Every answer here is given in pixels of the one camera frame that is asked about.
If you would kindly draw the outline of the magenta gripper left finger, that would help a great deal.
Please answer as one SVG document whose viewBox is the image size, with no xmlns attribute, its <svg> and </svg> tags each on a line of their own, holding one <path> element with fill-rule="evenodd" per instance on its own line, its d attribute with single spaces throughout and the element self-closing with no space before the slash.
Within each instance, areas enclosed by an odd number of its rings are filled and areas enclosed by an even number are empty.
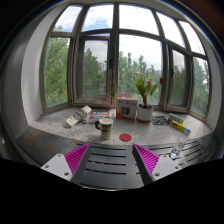
<svg viewBox="0 0 224 224">
<path fill-rule="evenodd" d="M 87 143 L 63 155 L 56 154 L 42 169 L 70 182 L 80 182 L 91 152 Z"/>
</svg>

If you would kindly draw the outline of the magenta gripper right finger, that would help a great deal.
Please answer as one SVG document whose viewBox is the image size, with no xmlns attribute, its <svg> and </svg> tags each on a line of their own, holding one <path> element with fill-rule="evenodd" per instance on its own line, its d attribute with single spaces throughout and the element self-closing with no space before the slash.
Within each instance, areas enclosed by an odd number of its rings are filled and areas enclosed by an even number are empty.
<svg viewBox="0 0 224 224">
<path fill-rule="evenodd" d="M 132 153 L 144 185 L 181 170 L 169 156 L 158 155 L 143 146 L 134 144 Z"/>
</svg>

